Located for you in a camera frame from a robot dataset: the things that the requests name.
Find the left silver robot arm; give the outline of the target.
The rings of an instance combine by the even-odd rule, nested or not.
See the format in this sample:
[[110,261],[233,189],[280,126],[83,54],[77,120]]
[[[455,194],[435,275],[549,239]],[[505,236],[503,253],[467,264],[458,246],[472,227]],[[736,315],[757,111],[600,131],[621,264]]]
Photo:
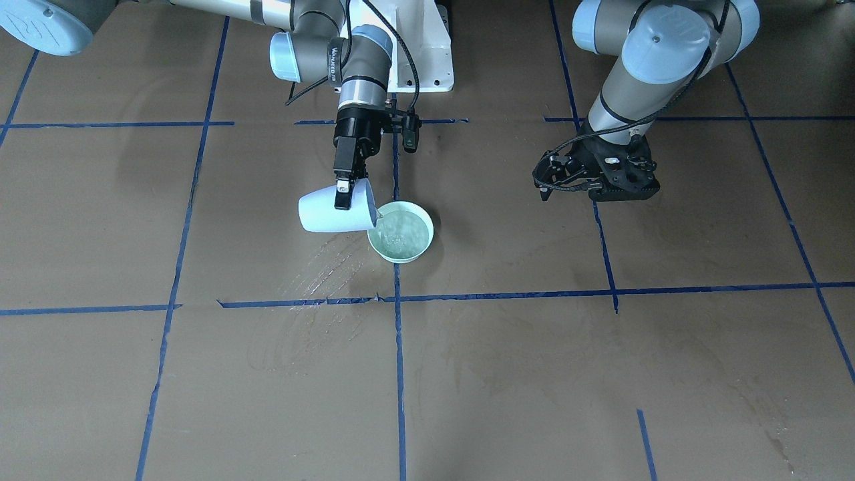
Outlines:
[[757,36],[754,1],[583,1],[574,42],[616,63],[578,134],[532,171],[541,200],[586,192],[596,202],[649,200],[661,188],[647,131],[698,79]]

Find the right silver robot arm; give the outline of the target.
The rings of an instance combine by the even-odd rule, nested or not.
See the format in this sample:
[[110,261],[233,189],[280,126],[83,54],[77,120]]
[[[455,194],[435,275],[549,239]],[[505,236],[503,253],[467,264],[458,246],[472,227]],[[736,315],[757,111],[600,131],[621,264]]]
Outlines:
[[[3,1],[2,28],[42,53],[73,57],[85,51],[122,1]],[[367,194],[366,162],[393,121],[388,83],[393,67],[390,31],[356,24],[349,1],[174,1],[173,6],[243,19],[268,28],[274,75],[308,89],[339,91],[333,145],[334,213],[355,209]]]

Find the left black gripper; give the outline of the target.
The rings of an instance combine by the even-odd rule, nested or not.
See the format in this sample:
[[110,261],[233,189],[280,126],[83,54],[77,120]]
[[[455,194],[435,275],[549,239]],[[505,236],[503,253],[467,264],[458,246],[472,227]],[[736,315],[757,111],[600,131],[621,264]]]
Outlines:
[[[534,185],[543,202],[553,192],[589,194],[651,194],[653,155],[647,137],[632,134],[627,145],[616,145],[599,136],[567,141],[566,156],[545,152],[532,170]],[[569,185],[569,182],[581,182]]]

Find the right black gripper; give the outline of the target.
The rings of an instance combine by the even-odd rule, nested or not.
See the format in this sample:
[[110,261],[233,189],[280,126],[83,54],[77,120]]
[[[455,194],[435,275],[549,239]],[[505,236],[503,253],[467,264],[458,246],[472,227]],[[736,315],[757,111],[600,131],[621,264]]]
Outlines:
[[366,160],[381,149],[388,118],[385,110],[373,108],[346,107],[338,111],[333,137],[335,209],[351,209],[355,180],[367,176]]

